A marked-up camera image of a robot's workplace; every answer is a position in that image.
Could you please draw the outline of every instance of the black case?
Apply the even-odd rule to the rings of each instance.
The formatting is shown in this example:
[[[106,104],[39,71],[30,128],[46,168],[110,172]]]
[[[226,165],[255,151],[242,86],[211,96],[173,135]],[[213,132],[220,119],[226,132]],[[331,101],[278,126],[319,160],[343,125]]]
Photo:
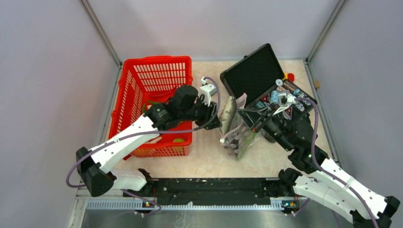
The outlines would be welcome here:
[[[245,106],[261,97],[276,84],[277,79],[282,78],[284,72],[270,44],[259,47],[220,74],[221,82],[230,95],[235,98],[243,93],[248,95]]]

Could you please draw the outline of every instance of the toy fish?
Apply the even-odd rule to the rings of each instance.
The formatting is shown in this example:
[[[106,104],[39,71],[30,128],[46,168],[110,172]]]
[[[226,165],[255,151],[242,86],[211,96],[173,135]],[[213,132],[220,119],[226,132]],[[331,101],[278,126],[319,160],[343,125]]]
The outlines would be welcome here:
[[[224,110],[221,114],[221,134],[225,135],[230,131],[232,120],[234,119],[237,111],[237,102],[234,96],[230,96],[224,105]]]

